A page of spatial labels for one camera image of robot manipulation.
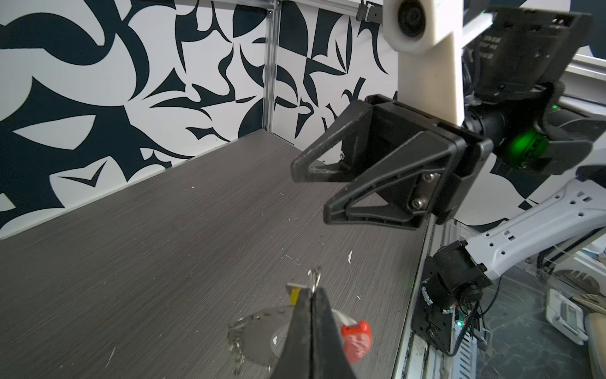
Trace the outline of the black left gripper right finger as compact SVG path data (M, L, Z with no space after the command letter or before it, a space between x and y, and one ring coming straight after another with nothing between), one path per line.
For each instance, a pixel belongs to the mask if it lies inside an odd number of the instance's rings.
M355 378L340 342L331 304L318 287L311 302L311 378Z

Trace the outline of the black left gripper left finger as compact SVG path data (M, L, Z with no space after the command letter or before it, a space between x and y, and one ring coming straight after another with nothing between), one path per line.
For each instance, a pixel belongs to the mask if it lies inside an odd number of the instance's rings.
M311 358L312 292L306 288L298 295L287 339L271 379L311 378Z

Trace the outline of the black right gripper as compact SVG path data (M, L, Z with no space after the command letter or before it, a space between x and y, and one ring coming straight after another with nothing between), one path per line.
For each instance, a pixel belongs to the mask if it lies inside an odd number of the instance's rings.
M336 145L343 158L322 164ZM326 224L413 230L428 215L443 224L456 214L491 151L487 137L369 96L351 103L290 171L296 183L353 181L324 205Z

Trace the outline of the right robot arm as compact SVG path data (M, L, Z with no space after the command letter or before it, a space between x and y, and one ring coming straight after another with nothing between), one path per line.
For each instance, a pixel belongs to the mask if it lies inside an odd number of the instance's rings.
M489 156L510 169L579 178L505 224L432 258L425 307L476 303L511 266L605 225L605 167L583 161L605 123L564 118L563 73L593 16L488 1L386 1L398 96L352 102L291 165L298 183L342 183L327 224L416 229L452 218Z

